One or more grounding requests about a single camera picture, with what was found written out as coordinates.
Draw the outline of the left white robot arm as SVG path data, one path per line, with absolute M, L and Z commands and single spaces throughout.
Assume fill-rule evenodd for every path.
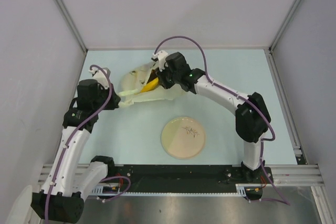
M 52 168 L 40 192 L 32 196 L 31 207 L 41 219 L 77 223 L 94 187 L 101 180 L 110 182 L 115 178 L 117 169 L 108 156 L 95 156 L 79 178 L 75 172 L 98 114 L 117 109 L 120 100 L 107 78 L 78 83 L 77 97 L 64 115 L 61 142 Z

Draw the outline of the yellow-green plastic bag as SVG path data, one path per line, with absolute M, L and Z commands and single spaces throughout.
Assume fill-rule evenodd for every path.
M 126 108 L 135 103 L 156 100 L 174 100 L 184 94 L 179 85 L 165 89 L 159 85 L 159 78 L 155 74 L 157 64 L 153 62 L 141 65 L 123 76 L 120 81 L 121 98 L 119 107 Z

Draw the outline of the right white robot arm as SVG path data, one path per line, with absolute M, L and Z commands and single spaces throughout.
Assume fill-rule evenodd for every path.
M 261 177 L 265 133 L 271 130 L 271 118 L 263 97 L 255 92 L 246 95 L 210 79 L 206 71 L 190 68 L 185 57 L 176 52 L 154 53 L 152 60 L 159 84 L 165 89 L 179 85 L 185 92 L 206 97 L 226 108 L 235 117 L 235 130 L 244 141 L 244 158 L 241 163 L 243 179 L 254 183 Z

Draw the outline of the yellow fake banana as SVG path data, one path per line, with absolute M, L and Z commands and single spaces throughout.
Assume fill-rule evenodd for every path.
M 148 82 L 142 89 L 141 89 L 141 93 L 145 93 L 145 92 L 149 92 L 152 91 L 154 89 L 156 89 L 156 87 L 159 85 L 159 78 L 156 77 L 155 79 L 153 79 L 152 81 Z

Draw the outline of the cream plate with branch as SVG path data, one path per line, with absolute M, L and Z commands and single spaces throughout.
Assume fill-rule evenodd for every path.
M 178 117 L 169 121 L 161 132 L 163 149 L 176 159 L 191 159 L 205 147 L 206 132 L 199 121 Z

